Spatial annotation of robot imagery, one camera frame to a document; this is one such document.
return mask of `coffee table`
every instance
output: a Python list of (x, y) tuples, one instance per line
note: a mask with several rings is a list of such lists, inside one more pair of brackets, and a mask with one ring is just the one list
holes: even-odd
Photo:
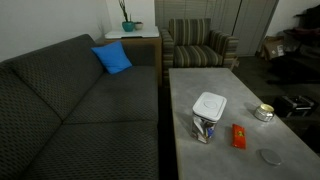
[[(229, 69), (169, 69), (179, 179), (320, 179), (320, 158), (277, 116), (254, 117), (262, 101)], [(192, 107), (203, 92), (227, 98), (209, 144), (191, 137)], [(232, 124), (246, 130), (247, 148), (232, 144)], [(282, 164), (270, 165), (261, 149), (276, 152)]]

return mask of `metal tin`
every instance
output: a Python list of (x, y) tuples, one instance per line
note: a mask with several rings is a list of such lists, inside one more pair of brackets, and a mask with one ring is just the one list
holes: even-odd
[(274, 109), (268, 104), (261, 104), (257, 107), (254, 116), (261, 121), (270, 121), (274, 116)]

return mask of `armchair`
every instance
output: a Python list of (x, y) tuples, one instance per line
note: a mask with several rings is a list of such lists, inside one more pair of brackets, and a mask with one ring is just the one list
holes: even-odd
[(238, 38), (210, 30), (210, 19), (171, 19), (162, 36), (162, 76), (169, 85), (169, 68), (229, 67), (238, 64)]

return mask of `jar lid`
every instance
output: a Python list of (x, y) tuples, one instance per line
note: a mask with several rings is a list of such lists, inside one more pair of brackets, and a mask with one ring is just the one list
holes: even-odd
[(203, 92), (193, 105), (193, 112), (205, 119), (218, 121), (226, 106), (227, 99), (210, 92)]

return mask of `white wall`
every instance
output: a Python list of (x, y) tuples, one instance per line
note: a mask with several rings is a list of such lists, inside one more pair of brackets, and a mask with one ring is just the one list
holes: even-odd
[[(113, 30), (121, 29), (124, 16), (118, 0), (106, 0)], [(128, 19), (131, 14), (132, 21), (141, 21), (143, 26), (155, 26), (154, 0), (125, 0)]]
[(299, 18), (294, 17), (304, 10), (320, 4), (320, 0), (279, 0), (278, 6), (270, 22), (267, 35), (276, 36), (285, 29), (299, 25)]
[(0, 61), (110, 29), (105, 0), (0, 0)]

